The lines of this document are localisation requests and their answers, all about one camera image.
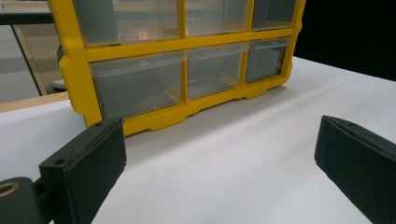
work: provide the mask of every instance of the black plastic part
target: black plastic part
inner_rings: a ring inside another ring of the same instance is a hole
[[[0,13],[0,25],[53,23],[50,13]]]
[[[31,179],[16,177],[0,182],[0,223],[49,223],[39,205]]]
[[[373,223],[396,223],[396,145],[352,122],[323,116],[317,165]]]
[[[126,163],[121,119],[92,125],[40,164],[55,223],[91,223]]]

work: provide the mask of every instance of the clear plastic bin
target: clear plastic bin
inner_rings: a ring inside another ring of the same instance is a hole
[[[287,38],[256,40],[249,43],[245,83],[279,75]]]
[[[186,8],[186,35],[216,35],[247,28],[245,0],[187,0]]]
[[[248,43],[188,50],[188,96],[197,99],[235,87]]]
[[[85,45],[178,38],[178,0],[73,0]]]
[[[252,30],[291,26],[296,0],[255,0]]]
[[[133,117],[180,101],[183,51],[91,63],[103,117]]]

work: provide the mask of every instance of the drawer organizer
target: drawer organizer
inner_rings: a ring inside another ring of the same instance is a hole
[[[285,83],[305,0],[49,0],[88,126],[156,131]]]

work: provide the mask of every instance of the white table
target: white table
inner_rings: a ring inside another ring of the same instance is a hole
[[[322,115],[396,142],[396,82],[294,58],[285,85],[126,139],[128,164],[94,223],[369,223],[316,166]],[[0,114],[0,179],[84,130],[68,101]]]

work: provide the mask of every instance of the black background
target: black background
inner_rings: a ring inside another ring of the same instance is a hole
[[[396,81],[396,0],[307,0],[294,56]]]

